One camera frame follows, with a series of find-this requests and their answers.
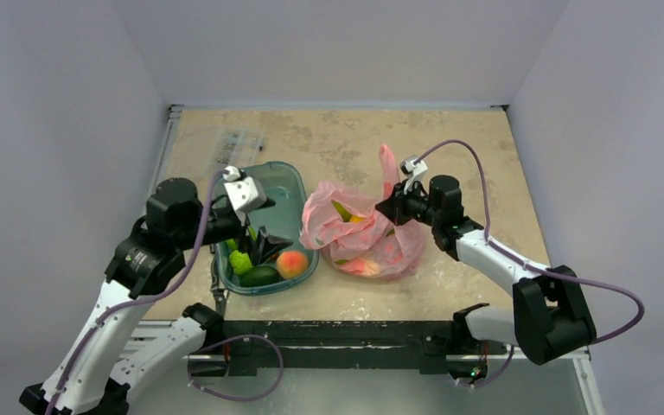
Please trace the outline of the yellow fake mango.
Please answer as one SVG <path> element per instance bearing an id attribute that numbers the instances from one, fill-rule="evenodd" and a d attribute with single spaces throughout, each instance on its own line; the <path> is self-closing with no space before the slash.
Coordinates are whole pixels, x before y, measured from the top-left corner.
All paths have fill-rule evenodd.
<path id="1" fill-rule="evenodd" d="M 349 218 L 348 223 L 362 223 L 366 220 L 367 220 L 366 217 L 360 217 L 360 216 L 353 215 Z"/>

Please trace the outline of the green fake pear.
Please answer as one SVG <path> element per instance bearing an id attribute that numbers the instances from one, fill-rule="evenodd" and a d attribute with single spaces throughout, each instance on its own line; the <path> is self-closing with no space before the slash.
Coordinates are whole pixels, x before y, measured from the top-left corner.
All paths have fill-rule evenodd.
<path id="1" fill-rule="evenodd" d="M 346 207 L 344 207 L 340 202 L 338 201 L 332 201 L 331 202 L 333 207 L 335 208 L 335 211 L 340 215 L 341 219 L 343 222 L 350 222 L 350 220 L 353 217 L 353 214 L 348 211 Z"/>

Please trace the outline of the pink plastic bag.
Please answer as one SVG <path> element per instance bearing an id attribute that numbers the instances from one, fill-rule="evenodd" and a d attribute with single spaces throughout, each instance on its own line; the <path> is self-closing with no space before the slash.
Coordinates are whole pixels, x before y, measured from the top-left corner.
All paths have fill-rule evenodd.
<path id="1" fill-rule="evenodd" d="M 385 280 L 402 278 L 414 271 L 428 244 L 429 234 L 412 220 L 395 226 L 375 209 L 391 196 L 400 183 L 399 165 L 391 149 L 379 149 L 382 195 L 372 197 L 356 188 L 327 180 L 320 181 L 308 196 L 301 215 L 299 241 L 318 251 L 330 266 L 351 276 Z M 367 220 L 343 222 L 332 201 L 340 202 L 350 213 Z"/>

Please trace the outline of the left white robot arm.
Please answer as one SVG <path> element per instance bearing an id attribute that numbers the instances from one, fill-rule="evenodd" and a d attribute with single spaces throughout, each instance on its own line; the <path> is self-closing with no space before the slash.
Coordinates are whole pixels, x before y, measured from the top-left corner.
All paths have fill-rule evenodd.
<path id="1" fill-rule="evenodd" d="M 69 353 L 45 381 L 23 389 L 19 401 L 34 414 L 126 414 L 146 387 L 188 354 L 230 359 L 231 339 L 222 316 L 202 303 L 182 315 L 136 353 L 124 356 L 127 342 L 146 312 L 175 291 L 191 271 L 202 247 L 235 239 L 249 252 L 261 252 L 271 237 L 253 236 L 249 214 L 271 207 L 250 176 L 223 169 L 212 183 L 225 194 L 200 201 L 186 178 L 160 182 L 144 215 L 115 249 L 91 315 Z"/>

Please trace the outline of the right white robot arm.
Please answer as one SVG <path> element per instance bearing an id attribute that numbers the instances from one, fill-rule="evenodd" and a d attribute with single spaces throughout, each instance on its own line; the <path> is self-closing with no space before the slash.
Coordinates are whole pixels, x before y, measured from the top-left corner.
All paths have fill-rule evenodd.
<path id="1" fill-rule="evenodd" d="M 459 181 L 434 176 L 427 188 L 398 183 L 376 210 L 396 228 L 415 220 L 427 225 L 435 245 L 455 261 L 479 271 L 512 298 L 512 309 L 479 303 L 456 313 L 453 345 L 470 352 L 483 341 L 507 343 L 543 365 L 591 345 L 597 330 L 573 270 L 548 268 L 487 237 L 485 227 L 464 212 Z"/>

